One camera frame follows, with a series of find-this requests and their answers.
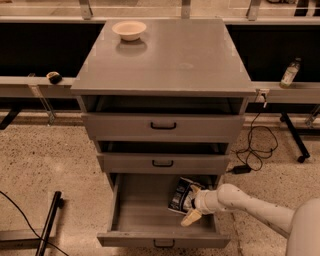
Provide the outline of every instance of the drawer handle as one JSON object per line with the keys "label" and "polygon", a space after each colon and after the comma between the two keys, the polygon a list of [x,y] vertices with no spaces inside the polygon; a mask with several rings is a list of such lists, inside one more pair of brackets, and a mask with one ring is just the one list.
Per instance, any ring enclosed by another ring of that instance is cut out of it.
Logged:
{"label": "drawer handle", "polygon": [[154,130],[173,130],[177,128],[177,123],[174,122],[172,126],[164,127],[164,126],[155,126],[153,122],[151,122],[150,127]]}
{"label": "drawer handle", "polygon": [[159,163],[158,161],[156,160],[152,160],[152,165],[154,167],[172,167],[173,166],[173,160],[171,160],[170,162],[168,163]]}
{"label": "drawer handle", "polygon": [[170,245],[159,245],[159,244],[157,244],[157,240],[156,239],[153,239],[153,245],[154,245],[154,247],[156,247],[156,248],[173,248],[174,247],[174,245],[175,245],[175,241],[174,241],[174,239],[172,239],[172,244],[170,244]]}

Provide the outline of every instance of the black cable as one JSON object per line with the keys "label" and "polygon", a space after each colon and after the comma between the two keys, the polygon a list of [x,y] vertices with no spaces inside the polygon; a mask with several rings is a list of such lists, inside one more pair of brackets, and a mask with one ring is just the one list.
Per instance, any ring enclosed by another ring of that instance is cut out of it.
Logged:
{"label": "black cable", "polygon": [[[0,191],[0,194],[3,195],[6,199],[8,199],[10,201],[10,203],[12,203],[18,210],[19,212],[22,214],[23,218],[25,219],[25,221],[27,222],[29,228],[32,230],[32,232],[35,234],[36,237],[38,237],[40,240],[44,241],[43,238],[41,238],[37,232],[33,229],[33,227],[31,226],[27,216],[24,214],[24,212],[20,209],[20,207],[9,197],[7,196],[5,193],[3,193],[2,191]],[[67,253],[65,253],[64,251],[62,251],[59,247],[57,247],[56,245],[50,243],[49,241],[47,241],[47,244],[53,246],[54,248],[56,248],[58,251],[62,252],[64,255],[69,256]]]}
{"label": "black cable", "polygon": [[[250,124],[250,131],[248,133],[248,147],[246,149],[242,149],[242,150],[237,150],[234,151],[237,158],[245,165],[248,165],[252,170],[254,171],[259,171],[261,170],[262,166],[263,166],[263,159],[268,159],[270,157],[272,157],[273,155],[273,151],[275,151],[278,148],[278,140],[276,138],[276,136],[274,135],[274,133],[271,131],[271,129],[269,127],[266,126],[253,126],[253,123],[256,121],[256,119],[260,116],[261,112],[257,114],[257,116],[252,120],[251,124]],[[274,138],[276,145],[275,147],[271,148],[270,150],[258,150],[258,149],[254,149],[251,145],[252,143],[252,139],[253,139],[253,131],[257,130],[257,129],[265,129],[267,130],[272,137]],[[245,157],[245,160],[241,159],[240,155],[241,154],[246,154],[247,156]],[[254,156],[256,159],[259,160],[259,168],[252,168],[248,161],[249,161],[249,157],[250,156]]]}

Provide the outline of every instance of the drawer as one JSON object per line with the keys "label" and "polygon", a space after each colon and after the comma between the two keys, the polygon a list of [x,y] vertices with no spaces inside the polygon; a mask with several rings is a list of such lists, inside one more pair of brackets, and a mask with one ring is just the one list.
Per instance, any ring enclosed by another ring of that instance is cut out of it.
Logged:
{"label": "drawer", "polygon": [[105,153],[97,157],[101,169],[106,173],[222,175],[229,163],[227,155]]}
{"label": "drawer", "polygon": [[90,139],[119,141],[234,142],[243,116],[84,114]]}
{"label": "drawer", "polygon": [[[106,233],[98,234],[102,246],[223,248],[230,241],[217,230],[213,215],[182,227],[182,214],[168,210],[180,176],[119,174]],[[216,176],[187,176],[208,188]]]}
{"label": "drawer", "polygon": [[107,173],[223,174],[229,163],[224,143],[99,142]]}

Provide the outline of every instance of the cabinet top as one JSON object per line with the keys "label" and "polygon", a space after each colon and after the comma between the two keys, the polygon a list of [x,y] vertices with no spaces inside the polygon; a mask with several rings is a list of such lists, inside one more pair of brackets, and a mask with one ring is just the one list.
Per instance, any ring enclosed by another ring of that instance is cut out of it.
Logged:
{"label": "cabinet top", "polygon": [[220,19],[142,19],[147,29],[126,42],[108,20],[73,86],[75,94],[216,95],[254,93]]}

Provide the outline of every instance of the drawer front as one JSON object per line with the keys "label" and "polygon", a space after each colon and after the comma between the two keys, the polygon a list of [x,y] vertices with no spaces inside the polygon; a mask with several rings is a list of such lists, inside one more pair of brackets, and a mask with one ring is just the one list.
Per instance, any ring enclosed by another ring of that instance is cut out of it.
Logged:
{"label": "drawer front", "polygon": [[168,233],[109,232],[98,234],[104,247],[151,247],[151,248],[224,248],[230,241],[228,236],[208,234],[205,237],[183,237]]}
{"label": "drawer front", "polygon": [[227,155],[99,154],[106,173],[215,174],[222,175],[229,163]]}
{"label": "drawer front", "polygon": [[84,114],[90,139],[234,142],[243,116]]}

